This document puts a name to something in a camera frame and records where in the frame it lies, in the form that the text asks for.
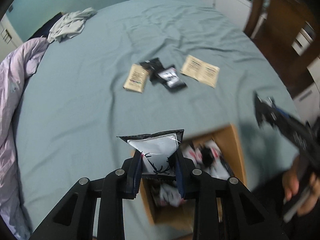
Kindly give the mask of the person right hand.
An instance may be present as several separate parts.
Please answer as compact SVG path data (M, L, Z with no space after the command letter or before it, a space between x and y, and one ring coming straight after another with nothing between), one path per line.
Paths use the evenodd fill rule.
M309 167L308 159L300 154L296 156L291 168L282 177L284 203L289 207L283 215L289 222L294 215L303 216L312 211L319 200L319 175Z

